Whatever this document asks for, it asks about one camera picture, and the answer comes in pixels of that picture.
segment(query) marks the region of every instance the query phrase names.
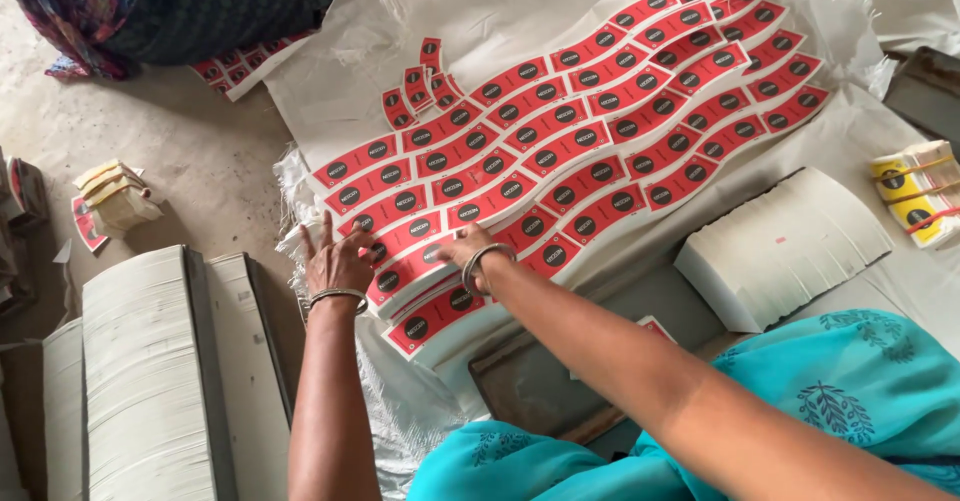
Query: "blue printed fabric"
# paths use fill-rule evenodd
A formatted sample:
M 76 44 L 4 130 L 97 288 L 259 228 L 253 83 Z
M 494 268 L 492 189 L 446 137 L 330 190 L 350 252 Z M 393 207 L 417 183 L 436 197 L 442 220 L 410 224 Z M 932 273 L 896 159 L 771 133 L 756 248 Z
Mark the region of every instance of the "blue printed fabric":
M 811 317 L 744 341 L 713 365 L 789 416 L 960 495 L 960 362 L 913 321 L 876 310 Z M 580 445 L 497 421 L 450 433 L 408 496 L 639 498 L 727 499 L 647 433 L 629 457 L 607 463 Z

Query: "woman's hand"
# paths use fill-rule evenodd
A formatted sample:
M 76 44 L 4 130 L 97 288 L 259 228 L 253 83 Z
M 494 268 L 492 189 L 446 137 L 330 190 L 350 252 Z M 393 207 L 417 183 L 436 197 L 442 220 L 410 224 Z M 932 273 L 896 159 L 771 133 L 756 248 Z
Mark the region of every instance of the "woman's hand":
M 333 218 L 330 211 L 323 211 L 317 244 L 314 245 L 310 232 L 302 224 L 300 237 L 306 246 L 306 281 L 311 296 L 332 288 L 367 292 L 374 281 L 371 265 L 376 254 L 367 251 L 360 255 L 360 249 L 374 245 L 374 237 L 361 229 L 359 223 L 354 223 L 348 237 L 334 242 Z
M 476 223 L 471 223 L 457 231 L 457 239 L 448 244 L 444 244 L 437 252 L 437 257 L 440 261 L 453 263 L 462 269 L 471 261 L 471 258 L 474 257 L 476 252 L 494 243 L 494 237 L 492 237 L 486 229 Z M 499 252 L 494 250 L 485 254 L 485 256 L 498 254 Z M 477 262 L 477 269 L 473 272 L 473 276 L 476 279 L 476 287 L 481 293 L 489 293 L 490 288 L 487 286 L 487 280 L 483 275 L 483 271 L 479 270 L 480 265 L 481 263 Z

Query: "person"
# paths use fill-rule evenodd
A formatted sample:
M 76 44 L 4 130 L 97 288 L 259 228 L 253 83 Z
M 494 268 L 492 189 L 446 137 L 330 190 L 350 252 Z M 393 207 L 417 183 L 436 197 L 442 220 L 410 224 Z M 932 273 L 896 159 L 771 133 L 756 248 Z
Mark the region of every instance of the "person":
M 333 0 L 17 0 L 62 56 L 55 78 L 128 78 L 318 29 Z
M 363 292 L 373 239 L 306 230 L 311 293 Z M 493 243 L 465 228 L 440 256 Z M 571 372 L 643 429 L 626 458 L 498 421 L 471 422 L 422 462 L 408 499 L 953 499 L 960 495 L 960 363 L 884 311 L 840 311 L 757 335 L 707 364 L 499 250 L 474 272 Z M 540 300 L 528 300 L 531 297 Z M 290 444 L 293 500 L 378 499 L 354 355 L 360 299 L 311 309 Z M 584 337 L 584 327 L 589 326 Z

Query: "silver bangle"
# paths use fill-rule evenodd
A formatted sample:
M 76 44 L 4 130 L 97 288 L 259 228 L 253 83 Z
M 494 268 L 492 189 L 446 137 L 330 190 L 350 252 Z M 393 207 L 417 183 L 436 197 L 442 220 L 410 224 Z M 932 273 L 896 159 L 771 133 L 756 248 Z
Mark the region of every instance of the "silver bangle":
M 509 244 L 503 242 L 497 242 L 496 244 L 486 245 L 477 250 L 473 254 L 473 257 L 470 258 L 466 264 L 463 265 L 463 272 L 460 274 L 460 278 L 463 282 L 463 287 L 474 297 L 489 297 L 489 293 L 480 292 L 480 289 L 474 284 L 474 269 L 476 269 L 477 263 L 480 262 L 480 258 L 487 252 L 499 250 L 503 252 L 507 257 L 510 258 L 510 261 L 517 261 L 517 253 Z
M 340 287 L 330 287 L 326 288 L 320 292 L 317 292 L 310 297 L 310 307 L 307 311 L 313 310 L 313 307 L 320 302 L 322 299 L 335 296 L 335 295 L 349 295 L 360 299 L 360 304 L 357 305 L 357 312 L 354 313 L 354 316 L 359 316 L 367 311 L 367 306 L 369 302 L 367 301 L 367 296 L 365 293 L 352 288 L 340 288 Z

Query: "nescafe logo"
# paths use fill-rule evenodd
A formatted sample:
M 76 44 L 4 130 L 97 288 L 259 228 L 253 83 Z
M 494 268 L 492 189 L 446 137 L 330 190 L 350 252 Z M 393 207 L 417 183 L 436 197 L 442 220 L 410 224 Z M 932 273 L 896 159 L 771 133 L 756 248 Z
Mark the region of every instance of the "nescafe logo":
M 781 51 L 792 50 L 793 40 L 787 38 L 786 36 L 777 36 L 774 38 L 774 48 Z
M 354 225 L 360 225 L 360 229 L 363 229 L 364 231 L 374 230 L 374 217 L 369 214 L 362 213 L 354 217 L 353 223 Z
M 507 200 L 515 200 L 523 194 L 523 185 L 516 180 L 510 180 L 510 182 L 504 184 L 500 187 L 500 195 Z
M 465 312 L 474 305 L 474 296 L 470 291 L 457 287 L 450 293 L 450 308 L 457 312 Z
M 930 218 L 930 212 L 927 212 L 924 209 L 916 209 L 910 212 L 906 212 L 906 221 L 910 225 L 918 225 L 920 222 L 923 222 L 928 218 Z M 921 226 L 920 229 L 928 229 L 930 228 L 931 225 L 933 225 L 932 221 L 927 225 Z
M 426 159 L 426 169 L 431 172 L 438 172 L 447 166 L 447 156 L 437 153 L 431 154 Z
M 810 64 L 802 61 L 796 61 L 790 65 L 790 74 L 794 76 L 806 76 L 810 73 Z
M 382 293 L 390 293 L 401 283 L 401 275 L 393 270 L 387 270 L 376 278 L 376 288 Z
M 670 151 L 684 152 L 690 147 L 690 138 L 684 134 L 673 134 L 670 139 L 666 139 L 666 146 Z
M 657 186 L 650 190 L 650 201 L 653 201 L 657 205 L 668 205 L 671 200 L 673 200 L 673 193 L 663 186 Z
M 557 201 L 560 205 L 570 205 L 576 198 L 576 193 L 569 186 L 560 186 L 553 190 L 553 201 Z
M 637 20 L 630 14 L 620 14 L 616 16 L 616 24 L 620 27 L 632 27 Z
M 616 55 L 616 65 L 618 65 L 620 68 L 629 69 L 635 64 L 637 64 L 637 55 L 634 53 L 624 51 Z
M 523 79 L 533 79 L 540 70 L 536 64 L 527 63 L 516 69 L 516 74 Z
M 720 146 L 719 143 L 711 141 L 703 146 L 703 152 L 711 158 L 723 156 L 723 146 Z
M 387 184 L 394 184 L 395 182 L 401 180 L 401 175 L 403 171 L 401 168 L 396 165 L 387 165 L 380 171 L 380 180 Z
M 577 118 L 577 110 L 570 105 L 562 105 L 557 108 L 557 111 L 554 111 L 553 118 L 558 123 L 569 123 Z
M 658 115 L 669 115 L 676 108 L 677 105 L 670 98 L 659 97 L 654 100 L 654 113 Z
M 536 153 L 536 164 L 542 168 L 552 168 L 557 164 L 557 155 L 552 150 L 541 150 Z
M 776 15 L 774 15 L 773 10 L 770 8 L 760 8 L 753 12 L 753 17 L 761 23 L 770 23 L 774 21 Z
M 514 135 L 517 141 L 528 145 L 537 140 L 537 130 L 533 128 L 520 128 Z
M 641 73 L 636 77 L 636 88 L 642 91 L 652 91 L 657 88 L 660 82 L 650 73 Z
M 696 87 L 700 84 L 700 75 L 685 71 L 679 75 L 679 82 L 684 87 Z
M 401 212 L 413 210 L 414 207 L 417 206 L 417 196 L 410 191 L 403 191 L 396 196 L 396 199 L 393 201 L 393 206 Z
M 637 123 L 632 120 L 620 120 L 616 124 L 616 133 L 623 137 L 632 137 L 637 135 Z
M 483 171 L 487 175 L 499 175 L 503 171 L 503 158 L 490 156 L 483 161 Z
M 526 217 L 521 225 L 523 226 L 523 234 L 531 239 L 540 237 L 546 229 L 544 221 L 535 215 Z
M 497 83 L 490 83 L 484 85 L 483 87 L 483 96 L 484 98 L 494 99 L 503 94 L 503 89 L 500 88 L 500 85 Z
M 605 94 L 600 94 L 600 97 L 597 99 L 597 103 L 600 104 L 600 107 L 603 107 L 606 110 L 617 109 L 620 107 L 620 98 L 614 93 L 607 92 Z
M 896 169 L 887 169 L 883 171 L 883 176 L 896 175 L 897 173 L 898 171 Z M 881 184 L 883 184 L 883 187 L 887 190 L 899 190 L 900 188 L 904 188 L 904 185 L 906 184 L 906 177 L 903 175 L 894 176 L 893 178 L 884 180 Z
M 706 116 L 703 116 L 699 113 L 694 113 L 690 114 L 690 116 L 686 118 L 686 123 L 690 125 L 690 127 L 697 128 L 698 130 L 704 130 L 707 128 L 707 125 L 710 122 L 707 120 Z
M 614 178 L 614 168 L 609 163 L 597 163 L 590 168 L 590 176 L 598 182 L 607 182 Z
M 767 124 L 776 129 L 783 129 L 790 126 L 790 120 L 780 113 L 774 113 L 767 117 Z
M 557 96 L 557 87 L 554 87 L 550 83 L 543 83 L 536 89 L 536 97 L 548 102 L 553 100 Z
M 464 182 L 459 178 L 448 178 L 440 185 L 440 191 L 448 198 L 456 198 L 464 191 Z
M 613 33 L 607 32 L 606 30 L 597 34 L 597 37 L 593 39 L 597 43 L 597 46 L 601 48 L 608 48 L 617 42 L 617 38 Z
M 557 244 L 550 244 L 543 250 L 543 262 L 550 267 L 560 267 L 567 261 L 567 250 Z
M 679 21 L 684 25 L 697 25 L 704 17 L 696 10 L 687 10 L 679 14 Z
M 508 103 L 507 105 L 501 107 L 500 110 L 497 111 L 497 114 L 500 116 L 500 119 L 503 119 L 504 121 L 510 121 L 519 117 L 521 110 L 518 109 L 516 105 Z
M 439 244 L 430 244 L 427 246 L 426 250 L 423 250 L 423 262 L 427 265 L 433 265 L 440 261 L 438 257 L 440 248 L 441 246 Z
M 677 53 L 671 53 L 670 51 L 661 51 L 656 53 L 656 62 L 664 66 L 673 66 L 677 64 Z
M 387 244 L 375 242 L 373 246 L 369 248 L 369 251 L 373 252 L 373 262 L 380 263 L 384 257 L 387 257 Z
M 727 28 L 723 29 L 723 35 L 731 42 L 736 42 L 743 39 L 743 31 L 735 26 L 728 26 Z
M 471 112 L 466 109 L 458 109 L 454 111 L 453 114 L 450 114 L 450 122 L 453 123 L 455 127 L 462 127 L 466 123 L 471 121 Z
M 347 164 L 343 162 L 334 162 L 326 166 L 326 176 L 330 178 L 341 178 L 347 174 Z
M 666 0 L 647 0 L 647 6 L 654 10 L 659 10 L 666 6 Z
M 346 206 L 351 206 L 360 201 L 360 190 L 357 188 L 344 188 L 340 192 L 340 202 Z
M 403 332 L 407 335 L 407 338 L 414 342 L 426 338 L 426 333 L 429 332 L 429 330 L 426 325 L 426 319 L 419 315 L 410 317 L 407 319 L 407 324 L 403 325 Z
M 590 128 L 583 128 L 573 134 L 573 142 L 580 147 L 590 147 L 597 141 L 597 134 Z
M 479 151 L 487 144 L 487 136 L 480 132 L 473 132 L 466 136 L 466 148 L 471 151 Z
M 757 85 L 756 90 L 760 91 L 762 95 L 768 97 L 776 96 L 780 93 L 780 87 L 777 86 L 777 83 L 773 83 L 771 81 L 764 81 L 760 83 Z
M 600 82 L 600 76 L 597 75 L 596 71 L 581 71 L 580 76 L 578 77 L 580 84 L 584 87 L 593 87 Z
M 720 96 L 720 107 L 724 109 L 737 109 L 740 107 L 740 98 L 733 94 L 724 94 Z
M 820 98 L 811 93 L 800 94 L 797 102 L 803 107 L 816 107 L 820 105 Z
M 577 51 L 564 51 L 559 55 L 559 62 L 566 66 L 576 66 L 580 63 L 580 53 Z
M 662 42 L 666 38 L 666 34 L 663 30 L 654 28 L 648 28 L 646 32 L 643 33 L 646 36 L 647 40 L 651 42 Z
M 387 143 L 382 140 L 378 140 L 374 144 L 371 144 L 366 150 L 366 155 L 374 160 L 379 160 L 387 155 Z
M 736 126 L 733 127 L 733 131 L 736 132 L 736 135 L 744 139 L 750 139 L 757 133 L 757 128 L 750 124 L 750 122 L 738 122 Z
M 647 175 L 654 171 L 654 161 L 646 156 L 637 156 L 633 158 L 633 169 L 641 175 Z
M 410 236 L 411 237 L 423 237 L 430 232 L 430 220 L 421 217 L 415 219 L 413 223 L 410 224 Z
M 590 237 L 597 230 L 597 224 L 592 217 L 582 215 L 573 222 L 573 228 L 581 237 Z
M 463 205 L 460 207 L 460 210 L 457 211 L 457 218 L 461 222 L 473 222 L 480 216 L 480 207 L 470 203 L 468 205 Z
M 613 195 L 609 204 L 617 212 L 627 212 L 634 207 L 634 197 L 626 191 L 620 191 Z
M 736 62 L 737 60 L 734 58 L 733 53 L 728 53 L 726 51 L 717 51 L 713 53 L 713 64 L 719 66 L 720 68 L 729 68 Z
M 690 35 L 690 43 L 698 48 L 702 48 L 703 46 L 709 44 L 711 40 L 713 40 L 711 35 L 703 30 L 698 30 Z
M 701 182 L 707 179 L 707 170 L 697 163 L 687 165 L 683 174 L 690 182 Z

